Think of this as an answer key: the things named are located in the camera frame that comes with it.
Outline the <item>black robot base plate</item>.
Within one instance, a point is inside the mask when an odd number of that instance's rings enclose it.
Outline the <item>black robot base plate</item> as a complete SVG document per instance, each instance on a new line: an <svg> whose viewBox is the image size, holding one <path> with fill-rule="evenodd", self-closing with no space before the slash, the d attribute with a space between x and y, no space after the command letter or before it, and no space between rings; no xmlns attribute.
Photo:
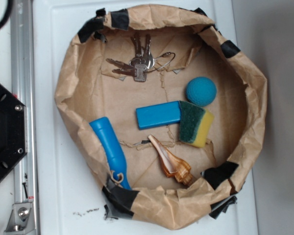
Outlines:
<svg viewBox="0 0 294 235"><path fill-rule="evenodd" d="M0 84L0 183L26 153L25 106Z"/></svg>

